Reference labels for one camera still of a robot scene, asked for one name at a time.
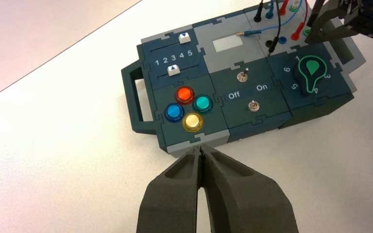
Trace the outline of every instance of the green arrow symbol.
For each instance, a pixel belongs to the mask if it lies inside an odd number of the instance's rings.
[[[313,75],[318,70],[319,67],[320,67],[320,64],[317,61],[309,60],[306,62],[306,68],[308,69],[311,75]]]

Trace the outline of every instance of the blue button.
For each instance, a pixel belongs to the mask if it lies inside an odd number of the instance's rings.
[[[207,112],[212,107],[212,100],[207,95],[199,95],[194,101],[194,108],[198,112]]]
[[[178,122],[184,116],[184,108],[177,103],[170,103],[165,109],[165,117],[170,122]]]

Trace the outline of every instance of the blue wire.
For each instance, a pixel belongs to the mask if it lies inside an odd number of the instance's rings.
[[[291,17],[289,19],[287,19],[284,23],[282,23],[281,26],[284,26],[285,24],[287,24],[288,22],[290,22],[291,19],[294,18],[294,16],[297,14],[298,10],[301,8],[302,3],[303,3],[303,1],[300,0],[300,4],[298,5],[297,10],[291,15]],[[261,29],[260,31],[263,32],[265,30],[273,29],[273,28],[278,28],[278,26],[267,27],[267,28]]]

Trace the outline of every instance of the handle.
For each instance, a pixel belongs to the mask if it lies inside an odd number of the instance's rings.
[[[143,79],[142,62],[140,60],[122,69],[122,80],[125,89],[126,102],[128,104],[129,118],[132,130],[137,133],[156,134],[156,126],[153,121],[144,121],[141,106],[139,104],[138,91],[135,80]]]

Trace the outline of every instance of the gray panel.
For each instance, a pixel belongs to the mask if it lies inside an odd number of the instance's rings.
[[[291,4],[292,4],[292,1],[290,1],[288,3],[288,7],[291,6]],[[273,27],[273,26],[278,25],[278,17],[277,17],[276,7],[274,8],[273,18],[270,18],[270,19],[265,18],[265,14],[268,12],[268,10],[264,10],[264,11],[265,11],[265,13],[262,13],[262,15],[261,15],[262,20],[259,23],[254,22],[252,20],[255,16],[257,10],[245,13],[249,22],[250,22],[250,24],[251,24],[251,29],[252,30],[261,30],[261,29],[265,29],[267,27]],[[287,13],[285,15],[281,16],[281,23],[284,23],[285,21],[287,21],[292,15],[293,15],[293,12],[287,9]],[[307,45],[307,43],[304,42],[305,36],[303,35],[302,32],[301,32],[300,38],[298,40],[292,40],[291,39],[291,35],[297,30],[300,22],[304,21],[304,16],[305,16],[305,3],[303,3],[300,10],[294,16],[294,18],[289,23],[287,23],[287,24],[285,24],[281,27],[280,37],[284,36],[285,38],[287,38],[287,42],[285,44],[278,43],[272,54],[279,54],[279,53],[282,53],[282,52],[292,53],[292,52],[295,52],[295,50],[292,50],[291,47],[294,47],[294,46],[297,46],[297,45],[303,47],[303,46]],[[273,29],[265,30],[259,35],[258,42],[259,42],[260,47],[262,48],[262,50],[263,50],[263,52],[266,56],[269,54],[269,52],[268,52],[269,48],[265,45],[265,43],[268,40],[273,40],[274,37],[276,37],[277,32],[278,32],[278,28],[273,28]]]
[[[203,48],[205,51],[203,58],[209,73],[227,68],[237,69],[239,66],[234,65],[235,63],[242,61],[248,63],[264,57],[264,53],[253,36],[242,36],[243,45],[216,52],[214,40],[251,29],[245,14],[230,18],[221,17],[217,21],[221,23],[215,25],[210,23],[194,28],[198,39],[197,48],[198,50]]]
[[[167,147],[168,154],[174,157],[180,157],[191,147],[205,143],[210,147],[217,147],[226,144],[229,138],[229,130],[223,130],[209,135],[199,133],[194,135],[195,138],[201,138],[200,141],[190,143],[189,141],[181,142]]]

